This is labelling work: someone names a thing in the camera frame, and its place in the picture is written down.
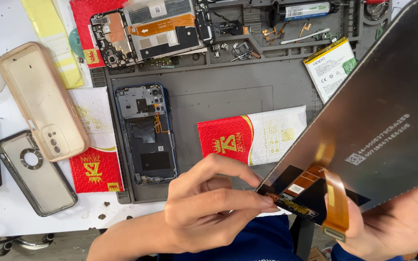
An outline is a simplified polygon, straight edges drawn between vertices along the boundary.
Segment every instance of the glue tube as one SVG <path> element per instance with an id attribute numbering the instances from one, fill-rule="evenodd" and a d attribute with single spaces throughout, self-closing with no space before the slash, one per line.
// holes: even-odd
<path id="1" fill-rule="evenodd" d="M 303 19 L 319 18 L 338 12 L 340 5 L 329 1 L 307 4 L 279 4 L 275 1 L 268 9 L 269 25 L 274 27 L 280 21 L 296 21 Z"/>

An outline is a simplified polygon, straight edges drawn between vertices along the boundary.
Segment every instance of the beige phone case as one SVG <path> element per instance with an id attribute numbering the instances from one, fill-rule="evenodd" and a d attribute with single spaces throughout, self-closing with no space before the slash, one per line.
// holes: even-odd
<path id="1" fill-rule="evenodd" d="M 90 140 L 43 45 L 28 42 L 5 53 L 0 71 L 44 158 L 57 162 L 88 149 Z"/>

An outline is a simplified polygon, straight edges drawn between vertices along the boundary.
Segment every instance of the oppo logo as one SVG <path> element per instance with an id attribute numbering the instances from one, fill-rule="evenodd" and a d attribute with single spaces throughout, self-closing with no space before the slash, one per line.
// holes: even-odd
<path id="1" fill-rule="evenodd" d="M 316 62 L 314 62 L 312 65 L 318 65 L 321 62 L 325 61 L 325 57 L 320 58 L 319 60 L 317 60 Z"/>

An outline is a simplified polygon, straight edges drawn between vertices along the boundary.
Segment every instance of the ce mark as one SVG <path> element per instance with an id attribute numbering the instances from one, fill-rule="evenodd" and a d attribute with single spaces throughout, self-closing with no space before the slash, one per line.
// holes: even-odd
<path id="1" fill-rule="evenodd" d="M 327 78 L 323 78 L 323 80 L 321 80 L 322 83 L 325 83 L 327 81 Z"/>

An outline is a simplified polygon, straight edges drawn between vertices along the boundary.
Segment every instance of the yellow paper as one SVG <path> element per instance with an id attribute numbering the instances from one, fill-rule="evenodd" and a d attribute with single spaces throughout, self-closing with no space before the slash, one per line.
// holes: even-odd
<path id="1" fill-rule="evenodd" d="M 51 0 L 21 0 L 40 42 L 51 51 L 56 69 L 66 86 L 73 89 L 84 85 L 69 39 Z"/>

